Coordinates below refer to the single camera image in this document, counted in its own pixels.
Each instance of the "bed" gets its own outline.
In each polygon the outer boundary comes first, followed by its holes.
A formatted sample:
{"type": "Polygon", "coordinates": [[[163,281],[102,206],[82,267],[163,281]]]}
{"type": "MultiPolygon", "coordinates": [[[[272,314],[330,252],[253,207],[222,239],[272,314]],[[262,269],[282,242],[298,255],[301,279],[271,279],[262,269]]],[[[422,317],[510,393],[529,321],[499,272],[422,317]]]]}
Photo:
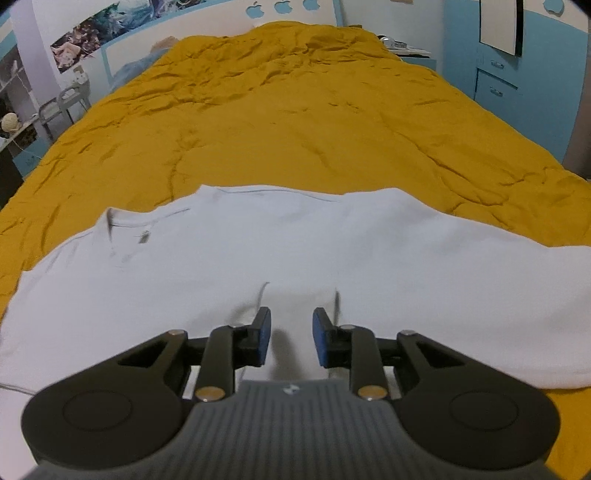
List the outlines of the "bed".
{"type": "MultiPolygon", "coordinates": [[[[181,40],[60,137],[0,212],[0,312],[22,270],[106,207],[149,211],[201,184],[398,187],[546,246],[591,245],[591,187],[546,150],[371,33],[275,22],[181,40]]],[[[591,388],[548,395],[562,420],[548,465],[579,479],[591,388]]]]}

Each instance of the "logo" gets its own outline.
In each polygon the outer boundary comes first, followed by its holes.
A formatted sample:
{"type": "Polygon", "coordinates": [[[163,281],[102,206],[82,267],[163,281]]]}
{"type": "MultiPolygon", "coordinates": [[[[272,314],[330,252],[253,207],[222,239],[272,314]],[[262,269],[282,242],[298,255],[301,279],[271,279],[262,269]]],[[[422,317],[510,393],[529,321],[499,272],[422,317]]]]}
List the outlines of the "logo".
{"type": "Polygon", "coordinates": [[[283,391],[285,393],[287,393],[288,395],[295,395],[296,393],[298,393],[300,391],[300,387],[298,387],[297,385],[291,384],[289,387],[284,387],[283,391]]]}

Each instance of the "desk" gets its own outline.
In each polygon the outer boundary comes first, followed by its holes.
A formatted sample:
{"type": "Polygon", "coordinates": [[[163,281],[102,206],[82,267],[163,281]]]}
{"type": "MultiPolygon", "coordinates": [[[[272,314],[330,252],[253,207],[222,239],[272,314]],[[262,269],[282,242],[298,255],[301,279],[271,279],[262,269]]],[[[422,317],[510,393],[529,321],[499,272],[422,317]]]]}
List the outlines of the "desk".
{"type": "Polygon", "coordinates": [[[0,209],[17,192],[23,179],[35,169],[47,152],[47,142],[39,138],[33,128],[35,121],[36,115],[24,122],[17,132],[0,145],[0,209]]]}

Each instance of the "cable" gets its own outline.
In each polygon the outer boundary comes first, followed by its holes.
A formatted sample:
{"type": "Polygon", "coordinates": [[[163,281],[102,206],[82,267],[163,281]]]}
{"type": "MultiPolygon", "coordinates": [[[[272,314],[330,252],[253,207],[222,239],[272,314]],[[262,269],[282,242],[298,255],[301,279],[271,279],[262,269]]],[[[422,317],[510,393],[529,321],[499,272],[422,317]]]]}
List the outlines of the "cable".
{"type": "Polygon", "coordinates": [[[32,155],[33,157],[35,157],[35,158],[38,158],[39,160],[42,160],[42,159],[43,159],[43,157],[40,157],[39,155],[35,155],[34,153],[31,153],[31,152],[29,152],[29,151],[25,150],[24,148],[22,148],[22,147],[21,147],[21,146],[20,146],[20,145],[17,143],[17,139],[16,139],[16,137],[12,139],[12,143],[14,143],[14,144],[15,144],[15,145],[16,145],[18,148],[20,148],[20,149],[21,149],[21,151],[23,151],[23,152],[25,152],[25,153],[28,153],[29,155],[32,155]]]}

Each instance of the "cabinet drawer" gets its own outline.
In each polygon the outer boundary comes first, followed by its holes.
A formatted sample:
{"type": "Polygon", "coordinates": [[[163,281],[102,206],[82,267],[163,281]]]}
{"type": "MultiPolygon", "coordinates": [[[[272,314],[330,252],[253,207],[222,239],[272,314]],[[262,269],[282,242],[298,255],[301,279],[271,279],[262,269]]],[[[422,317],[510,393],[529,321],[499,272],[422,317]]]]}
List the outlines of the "cabinet drawer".
{"type": "Polygon", "coordinates": [[[484,43],[478,44],[476,67],[516,87],[519,87],[518,69],[520,61],[519,57],[484,45],[484,43]]]}
{"type": "Polygon", "coordinates": [[[427,67],[434,72],[437,71],[437,60],[435,59],[428,59],[425,57],[400,57],[400,60],[405,61],[406,63],[412,63],[413,65],[427,67]]]}
{"type": "Polygon", "coordinates": [[[22,178],[25,178],[35,169],[39,160],[39,158],[28,152],[21,152],[14,157],[13,162],[21,173],[22,178]]]}
{"type": "Polygon", "coordinates": [[[518,124],[518,98],[516,87],[478,70],[474,100],[514,128],[518,124]]]}
{"type": "Polygon", "coordinates": [[[21,151],[14,157],[12,161],[21,173],[22,178],[25,178],[35,169],[46,151],[47,143],[42,138],[38,138],[25,148],[25,151],[21,151]]]}

